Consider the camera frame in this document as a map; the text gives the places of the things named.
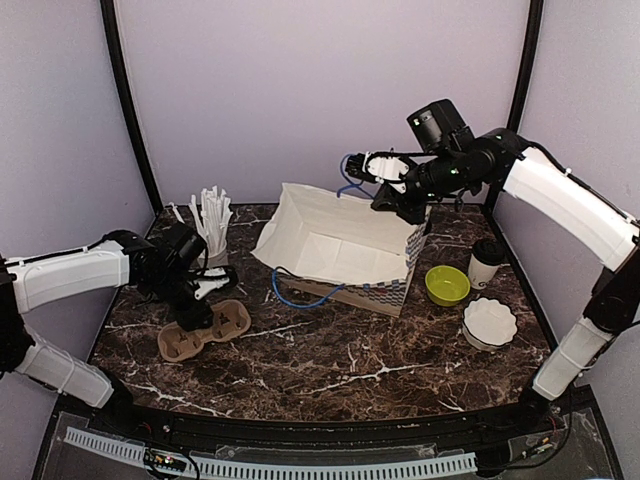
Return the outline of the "brown cardboard cup carrier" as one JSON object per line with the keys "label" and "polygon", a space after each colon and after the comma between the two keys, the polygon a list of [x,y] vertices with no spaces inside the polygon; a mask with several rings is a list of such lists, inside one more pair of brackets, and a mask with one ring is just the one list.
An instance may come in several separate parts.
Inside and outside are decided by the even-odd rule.
{"label": "brown cardboard cup carrier", "polygon": [[172,322],[160,330],[157,345],[165,361],[178,363],[193,358],[206,343],[229,342],[251,327],[251,316],[238,300],[224,300],[214,304],[211,310],[213,320],[210,326],[187,331],[177,322]]}

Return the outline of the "checkered blue paper bag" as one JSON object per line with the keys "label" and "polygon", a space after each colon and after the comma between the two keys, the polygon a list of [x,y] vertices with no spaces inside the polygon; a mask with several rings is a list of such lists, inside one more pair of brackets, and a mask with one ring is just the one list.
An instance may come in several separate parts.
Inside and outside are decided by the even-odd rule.
{"label": "checkered blue paper bag", "polygon": [[252,254],[281,283],[397,317],[425,245],[429,218],[411,225],[363,198],[285,183]]}

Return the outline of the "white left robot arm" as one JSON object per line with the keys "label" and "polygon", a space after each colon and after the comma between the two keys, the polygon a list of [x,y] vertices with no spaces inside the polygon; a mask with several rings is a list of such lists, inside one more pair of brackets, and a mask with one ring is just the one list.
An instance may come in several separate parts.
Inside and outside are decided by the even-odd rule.
{"label": "white left robot arm", "polygon": [[17,372],[60,394],[102,410],[120,436],[141,427],[140,412],[116,376],[77,359],[26,328],[24,314],[87,292],[135,286],[166,302],[186,330],[211,325],[204,298],[229,285],[222,267],[195,271],[191,265],[206,246],[190,227],[177,224],[149,241],[115,230],[94,244],[35,257],[1,261],[1,371]]}

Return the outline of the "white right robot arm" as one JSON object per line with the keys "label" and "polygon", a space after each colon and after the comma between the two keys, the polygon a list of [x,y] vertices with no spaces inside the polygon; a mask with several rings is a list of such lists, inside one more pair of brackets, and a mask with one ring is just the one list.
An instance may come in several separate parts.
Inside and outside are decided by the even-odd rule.
{"label": "white right robot arm", "polygon": [[569,233],[603,268],[581,315],[532,377],[524,401],[510,413],[521,434],[534,432],[549,405],[633,324],[639,307],[639,224],[561,168],[540,144],[503,128],[473,139],[464,150],[430,147],[413,154],[368,153],[361,171],[391,187],[399,208],[422,208],[438,196],[478,183],[498,186]]}

